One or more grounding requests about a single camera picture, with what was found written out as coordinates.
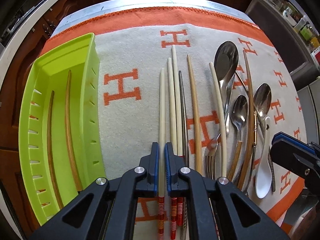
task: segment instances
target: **metal screw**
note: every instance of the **metal screw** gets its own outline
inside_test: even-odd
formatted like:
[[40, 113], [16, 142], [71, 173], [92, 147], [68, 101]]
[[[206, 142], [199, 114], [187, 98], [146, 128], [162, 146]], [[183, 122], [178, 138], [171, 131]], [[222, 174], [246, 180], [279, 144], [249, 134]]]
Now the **metal screw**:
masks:
[[188, 174], [190, 172], [190, 169], [188, 167], [182, 167], [180, 169], [180, 171], [183, 173], [183, 174]]
[[96, 179], [96, 183], [98, 184], [98, 185], [104, 185], [105, 183], [107, 182], [107, 180], [106, 180], [106, 178], [97, 178]]
[[144, 167], [141, 167], [141, 166], [136, 167], [134, 169], [134, 172], [136, 172], [136, 173], [144, 173]]
[[222, 185], [226, 185], [229, 183], [229, 180], [226, 178], [226, 177], [220, 177], [218, 179], [219, 183], [222, 184]]

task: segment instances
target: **fork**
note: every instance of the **fork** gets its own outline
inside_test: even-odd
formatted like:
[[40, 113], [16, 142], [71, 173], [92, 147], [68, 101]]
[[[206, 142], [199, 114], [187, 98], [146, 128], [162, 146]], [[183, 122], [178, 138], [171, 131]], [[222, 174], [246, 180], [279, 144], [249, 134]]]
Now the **fork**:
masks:
[[[229, 134], [229, 123], [230, 123], [230, 116], [229, 116], [229, 107], [230, 107], [230, 100], [231, 100], [231, 93], [232, 93], [232, 88], [233, 88], [233, 83], [235, 80], [235, 74], [231, 78], [230, 82], [227, 85], [227, 97], [226, 97], [226, 102], [225, 102], [225, 107], [224, 107], [224, 123], [226, 126], [226, 135], [228, 136]], [[220, 138], [220, 133], [217, 136], [216, 142], [215, 142], [215, 147], [212, 146], [212, 140], [208, 146], [207, 146], [207, 153], [204, 156], [204, 166], [205, 166], [205, 172], [206, 176], [214, 179], [214, 160], [218, 148], [218, 140]]]

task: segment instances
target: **white chopstick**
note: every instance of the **white chopstick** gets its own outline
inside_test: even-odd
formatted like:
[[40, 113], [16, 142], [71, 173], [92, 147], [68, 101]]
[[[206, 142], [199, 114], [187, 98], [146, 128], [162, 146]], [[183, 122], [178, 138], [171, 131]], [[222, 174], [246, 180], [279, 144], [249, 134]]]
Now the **white chopstick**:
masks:
[[227, 136], [226, 136], [226, 127], [224, 124], [222, 99], [221, 99], [219, 81], [218, 81], [217, 74], [212, 62], [209, 63], [209, 67], [211, 70], [214, 91], [216, 93], [216, 98], [218, 102], [218, 116], [219, 116], [220, 134], [221, 134], [220, 135], [221, 137], [221, 176], [227, 177]]
[[181, 101], [180, 101], [180, 86], [179, 86], [176, 46], [172, 45], [171, 49], [172, 49], [172, 60], [173, 60], [174, 97], [175, 97], [175, 103], [176, 103], [177, 155], [182, 156]]
[[173, 153], [177, 155], [177, 123], [176, 123], [176, 105], [174, 99], [174, 81], [172, 60], [169, 57], [167, 60], [168, 80], [169, 80], [169, 102], [170, 102], [170, 138], [173, 147]]
[[160, 111], [159, 111], [159, 197], [164, 197], [165, 170], [164, 170], [164, 144], [165, 144], [165, 88], [164, 68], [160, 71]]

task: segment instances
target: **orange stitched edge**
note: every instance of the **orange stitched edge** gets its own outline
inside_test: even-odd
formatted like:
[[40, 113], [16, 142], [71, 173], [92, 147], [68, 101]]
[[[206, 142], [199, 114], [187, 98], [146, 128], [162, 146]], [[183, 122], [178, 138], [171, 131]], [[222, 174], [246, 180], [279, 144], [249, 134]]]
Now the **orange stitched edge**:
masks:
[[247, 21], [245, 21], [245, 20], [238, 19], [238, 18], [233, 17], [233, 16], [229, 16], [229, 15], [226, 15], [226, 14], [223, 14], [223, 13], [219, 13], [219, 12], [208, 11], [208, 10], [204, 10], [204, 9], [172, 6], [172, 7], [145, 7], [145, 8], [134, 8], [134, 9], [128, 9], [128, 10], [123, 10], [123, 11], [118, 11], [118, 12], [112, 12], [112, 13], [108, 13], [108, 14], [96, 16], [96, 17], [94, 17], [94, 18], [85, 20], [85, 21], [83, 21], [83, 22], [80, 22], [80, 23], [78, 23], [78, 24], [76, 24], [76, 25], [73, 25], [73, 26], [71, 26], [71, 27], [63, 30], [62, 32], [60, 32], [60, 33], [58, 33], [57, 35], [54, 35], [52, 38], [48, 39], [48, 41], [52, 41], [52, 40], [56, 39], [57, 37], [63, 35], [64, 33], [68, 32], [68, 31], [70, 31], [70, 30], [72, 30], [72, 29], [76, 29], [76, 28], [79, 27], [79, 26], [85, 25], [85, 24], [87, 24], [88, 22], [93, 22], [93, 21], [97, 21], [97, 20], [100, 20], [100, 19], [103, 19], [103, 18], [112, 17], [112, 16], [114, 16], [114, 15], [120, 15], [120, 14], [137, 12], [137, 11], [147, 11], [147, 10], [149, 10], [149, 11], [154, 11], [154, 10], [167, 10], [167, 9], [182, 9], [182, 10], [187, 10], [187, 11], [194, 11], [194, 12], [200, 12], [200, 13], [206, 13], [206, 14], [210, 14], [210, 15], [215, 15], [215, 16], [218, 16], [218, 17], [222, 17], [222, 18], [224, 18], [224, 19], [228, 19], [228, 20], [232, 20], [232, 21], [235, 21], [235, 22], [244, 24], [244, 25], [249, 26], [249, 27], [254, 28], [254, 29], [258, 29], [258, 30], [261, 31], [261, 33], [263, 33], [263, 35], [265, 35], [264, 32], [263, 32], [256, 24], [247, 22]]

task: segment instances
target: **wooden chopstick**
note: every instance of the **wooden chopstick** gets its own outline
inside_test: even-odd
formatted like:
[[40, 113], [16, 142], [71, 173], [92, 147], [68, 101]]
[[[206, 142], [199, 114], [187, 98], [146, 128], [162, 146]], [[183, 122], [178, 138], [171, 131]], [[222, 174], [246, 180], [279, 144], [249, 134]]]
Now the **wooden chopstick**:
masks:
[[158, 230], [159, 240], [163, 239], [164, 233], [164, 144], [165, 144], [165, 88], [164, 68], [160, 71], [160, 111], [159, 111], [159, 186], [158, 186]]
[[65, 101], [65, 128], [66, 128], [66, 140], [68, 157], [71, 166], [71, 172], [73, 180], [76, 184], [76, 190], [78, 192], [83, 190], [82, 183], [79, 177], [75, 154], [73, 152], [72, 137], [71, 137], [71, 125], [70, 125], [70, 87], [71, 87], [71, 70], [68, 72], [67, 89], [66, 89], [66, 101]]
[[48, 109], [48, 120], [47, 120], [47, 152], [48, 152], [48, 164], [49, 164], [49, 172], [50, 172], [53, 192], [54, 192], [54, 195], [56, 196], [59, 208], [62, 209], [63, 203], [62, 203], [60, 191], [57, 184], [56, 173], [54, 171], [53, 155], [52, 155], [51, 124], [52, 124], [53, 98], [54, 98], [54, 91], [51, 91], [51, 97], [50, 97], [49, 109]]
[[250, 166], [250, 158], [252, 155], [252, 143], [253, 143], [253, 129], [254, 129], [254, 105], [253, 105], [253, 91], [252, 91], [252, 80], [250, 75], [250, 68], [248, 64], [247, 54], [243, 50], [245, 68], [247, 71], [248, 79], [248, 98], [249, 98], [249, 120], [248, 120], [248, 136], [247, 136], [247, 147], [245, 150], [244, 163], [240, 174], [240, 179], [238, 183], [238, 189], [242, 190], [244, 185], [244, 180], [247, 175], [248, 167]]
[[222, 98], [220, 93], [219, 81], [217, 78], [216, 71], [214, 69], [214, 65], [212, 62], [209, 63], [214, 91], [216, 93], [217, 103], [218, 103], [218, 116], [220, 123], [220, 137], [221, 137], [221, 176], [227, 176], [227, 135], [226, 135], [226, 126], [224, 122], [224, 113], [223, 113], [223, 105]]
[[176, 46], [172, 45], [171, 49], [173, 61], [174, 98], [176, 103], [177, 155], [182, 156], [182, 120]]
[[192, 106], [193, 106], [193, 119], [195, 127], [195, 144], [196, 144], [196, 171], [198, 171], [202, 176], [202, 147], [201, 147], [201, 134], [200, 134], [200, 117], [199, 117], [199, 106], [196, 91], [196, 82], [193, 75], [191, 57], [187, 55], [189, 76], [191, 83], [191, 96], [192, 96]]
[[170, 138], [173, 148], [173, 153], [177, 155], [177, 123], [176, 123], [176, 104], [174, 96], [174, 81], [172, 70], [172, 59], [167, 60], [168, 81], [169, 81], [169, 102], [170, 102]]
[[[168, 80], [169, 80], [169, 102], [170, 102], [170, 138], [173, 148], [173, 153], [177, 155], [177, 123], [176, 123], [176, 104], [174, 95], [174, 80], [172, 59], [167, 60], [168, 67]], [[176, 238], [177, 227], [177, 198], [171, 198], [171, 233], [170, 238], [173, 240]]]

